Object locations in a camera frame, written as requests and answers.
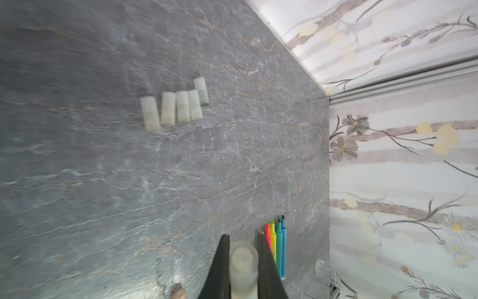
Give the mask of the blue marker pen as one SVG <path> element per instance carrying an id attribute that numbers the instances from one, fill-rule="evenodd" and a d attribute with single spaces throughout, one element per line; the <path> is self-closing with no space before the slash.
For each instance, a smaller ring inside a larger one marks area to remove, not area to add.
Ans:
<path id="1" fill-rule="evenodd" d="M 281 251 L 281 279 L 286 279 L 286 254 L 287 254 L 287 229 L 285 216 L 281 217 L 281 233 L 282 233 L 282 251 Z"/>

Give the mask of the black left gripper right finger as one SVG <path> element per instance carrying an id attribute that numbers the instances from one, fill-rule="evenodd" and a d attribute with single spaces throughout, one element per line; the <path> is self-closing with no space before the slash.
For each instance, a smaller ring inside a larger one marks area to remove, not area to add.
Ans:
<path id="1" fill-rule="evenodd" d="M 288 299 L 286 290 L 281 282 L 276 268 L 273 254 L 266 235 L 259 234 L 258 246 L 258 298 L 259 299 Z"/>

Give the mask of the clear pen cap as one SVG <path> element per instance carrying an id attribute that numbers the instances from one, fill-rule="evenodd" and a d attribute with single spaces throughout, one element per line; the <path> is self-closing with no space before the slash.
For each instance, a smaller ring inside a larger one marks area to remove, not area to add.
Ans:
<path id="1" fill-rule="evenodd" d="M 189 123 L 191 121 L 188 93 L 184 90 L 176 92 L 176 105 L 178 122 Z"/>
<path id="2" fill-rule="evenodd" d="M 141 97 L 139 102 L 146 131 L 153 134 L 160 132 L 161 122 L 156 98 L 153 96 Z"/>
<path id="3" fill-rule="evenodd" d="M 258 299 L 258 252 L 250 243 L 230 246 L 230 289 L 232 299 Z"/>
<path id="4" fill-rule="evenodd" d="M 191 120 L 203 119 L 202 106 L 200 103 L 199 92 L 197 90 L 189 90 L 187 92 L 189 100 L 189 110 Z"/>
<path id="5" fill-rule="evenodd" d="M 209 94 L 207 90 L 207 84 L 204 77 L 198 77 L 194 79 L 195 89 L 199 93 L 199 99 L 201 106 L 209 105 Z"/>
<path id="6" fill-rule="evenodd" d="M 161 124 L 176 124 L 176 95 L 174 92 L 163 92 L 161 98 Z"/>

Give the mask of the yellow marker pen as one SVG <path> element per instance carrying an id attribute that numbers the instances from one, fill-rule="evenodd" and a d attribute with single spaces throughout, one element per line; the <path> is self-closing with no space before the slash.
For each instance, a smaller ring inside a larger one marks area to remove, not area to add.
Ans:
<path id="1" fill-rule="evenodd" d="M 270 247 L 273 254 L 274 261 L 276 261 L 276 232 L 275 232 L 275 221 L 272 220 L 270 224 Z"/>

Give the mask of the green marker pen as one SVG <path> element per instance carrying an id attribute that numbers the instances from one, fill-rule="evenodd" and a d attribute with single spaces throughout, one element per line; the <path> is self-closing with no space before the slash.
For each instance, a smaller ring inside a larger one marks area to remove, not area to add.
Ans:
<path id="1" fill-rule="evenodd" d="M 282 251 L 283 251 L 283 233 L 281 229 L 281 220 L 279 219 L 276 223 L 276 266 L 279 274 L 281 275 L 282 270 Z"/>

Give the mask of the pink marker pen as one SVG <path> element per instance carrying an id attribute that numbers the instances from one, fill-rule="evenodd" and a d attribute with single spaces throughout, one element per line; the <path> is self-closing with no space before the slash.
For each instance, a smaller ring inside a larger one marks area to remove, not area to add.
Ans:
<path id="1" fill-rule="evenodd" d="M 271 238 L 271 226 L 270 226 L 270 224 L 266 225 L 265 235 L 266 235 L 266 238 L 267 238 L 267 241 L 268 241 L 269 248 L 270 248 L 271 252 L 273 252 L 273 242 L 272 242 L 272 238 Z"/>

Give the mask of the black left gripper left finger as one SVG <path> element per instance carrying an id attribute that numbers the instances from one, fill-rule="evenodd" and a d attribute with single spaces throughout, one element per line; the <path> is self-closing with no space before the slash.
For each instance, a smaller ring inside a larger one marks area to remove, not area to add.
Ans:
<path id="1" fill-rule="evenodd" d="M 198 299 L 229 299 L 230 291 L 230 236 L 221 236 L 205 284 Z"/>

